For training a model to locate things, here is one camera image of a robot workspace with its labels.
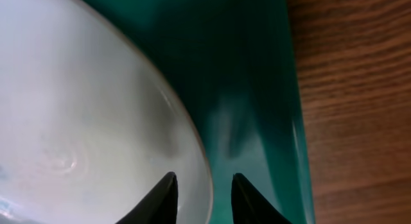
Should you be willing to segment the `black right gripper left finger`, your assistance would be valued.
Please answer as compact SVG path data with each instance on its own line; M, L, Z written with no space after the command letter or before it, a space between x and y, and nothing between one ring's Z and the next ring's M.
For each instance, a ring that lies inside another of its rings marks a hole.
M116 224L176 224L178 197L177 176L170 171Z

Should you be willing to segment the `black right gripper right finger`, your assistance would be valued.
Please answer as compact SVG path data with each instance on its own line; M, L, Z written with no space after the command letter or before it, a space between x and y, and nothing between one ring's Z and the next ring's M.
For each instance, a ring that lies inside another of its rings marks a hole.
M241 173L232 178L231 207L234 224L291 224Z

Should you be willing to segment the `light blue plate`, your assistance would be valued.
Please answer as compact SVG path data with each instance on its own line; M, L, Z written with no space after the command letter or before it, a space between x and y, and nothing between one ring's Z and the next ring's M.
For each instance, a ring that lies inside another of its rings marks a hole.
M208 223L199 134L161 72L81 0L1 0L1 222L115 223L168 172Z

